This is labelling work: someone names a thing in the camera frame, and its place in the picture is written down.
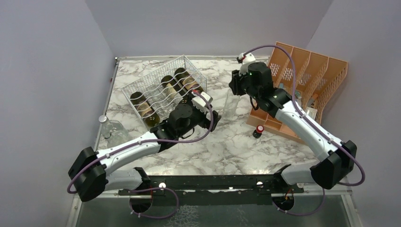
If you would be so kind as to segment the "clear square glass bottle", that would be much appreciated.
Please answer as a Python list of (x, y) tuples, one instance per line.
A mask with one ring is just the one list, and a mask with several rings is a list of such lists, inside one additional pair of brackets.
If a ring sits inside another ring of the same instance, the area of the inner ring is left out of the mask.
[(240, 96), (234, 95), (231, 89), (227, 91), (225, 104), (223, 107), (222, 120), (231, 121), (236, 113)]

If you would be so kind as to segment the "dark-neck green wine bottle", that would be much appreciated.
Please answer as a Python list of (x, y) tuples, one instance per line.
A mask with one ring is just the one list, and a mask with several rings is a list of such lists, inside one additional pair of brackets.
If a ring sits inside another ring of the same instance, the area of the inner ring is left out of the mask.
[(161, 79), (163, 93), (166, 95), (168, 101), (178, 105), (187, 94), (187, 89), (182, 87), (172, 76), (166, 75)]

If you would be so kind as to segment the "silver-neck green wine bottle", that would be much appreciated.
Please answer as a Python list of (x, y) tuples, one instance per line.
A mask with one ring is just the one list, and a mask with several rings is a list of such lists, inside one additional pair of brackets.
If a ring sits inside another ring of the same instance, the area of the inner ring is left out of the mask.
[(176, 80), (187, 90), (196, 90), (199, 93), (204, 92), (201, 85), (191, 76), (185, 68), (178, 68), (174, 72)]

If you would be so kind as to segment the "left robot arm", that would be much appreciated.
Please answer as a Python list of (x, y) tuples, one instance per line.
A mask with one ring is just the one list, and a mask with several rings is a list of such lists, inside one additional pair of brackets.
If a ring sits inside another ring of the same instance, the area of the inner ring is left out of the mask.
[(177, 143), (202, 140), (204, 135), (193, 140), (184, 140), (184, 135), (196, 126), (207, 129), (207, 133), (214, 131), (221, 115), (211, 110), (208, 118), (208, 111), (201, 111), (190, 103), (179, 104), (167, 119), (136, 139), (98, 151), (92, 147), (82, 149), (68, 171), (67, 193), (78, 194), (82, 202), (90, 201), (104, 191), (117, 189), (111, 177), (120, 167), (160, 153)]

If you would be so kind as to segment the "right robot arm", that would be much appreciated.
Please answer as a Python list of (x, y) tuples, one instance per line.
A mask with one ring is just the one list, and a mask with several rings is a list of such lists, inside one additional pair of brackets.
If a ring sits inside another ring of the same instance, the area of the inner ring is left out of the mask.
[(316, 183), (331, 189), (354, 168), (356, 144), (342, 141), (317, 124), (291, 95), (273, 86), (271, 70), (264, 62), (253, 62), (232, 71), (229, 83), (234, 95), (249, 95), (257, 106), (288, 126), (314, 153), (315, 164), (288, 165), (274, 174), (273, 187), (285, 192), (293, 184)]

